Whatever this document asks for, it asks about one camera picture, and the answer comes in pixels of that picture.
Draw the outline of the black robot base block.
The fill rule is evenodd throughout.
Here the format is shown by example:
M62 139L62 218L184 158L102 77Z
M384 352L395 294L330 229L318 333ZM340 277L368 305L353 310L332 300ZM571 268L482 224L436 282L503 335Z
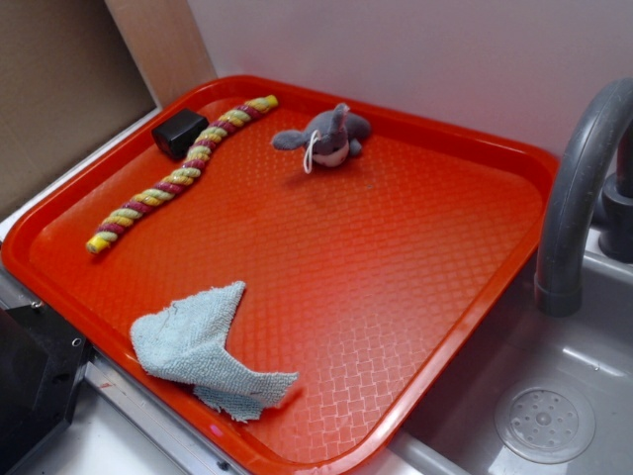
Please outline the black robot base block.
M1 312L1 472L12 474L72 423L89 340L50 306Z

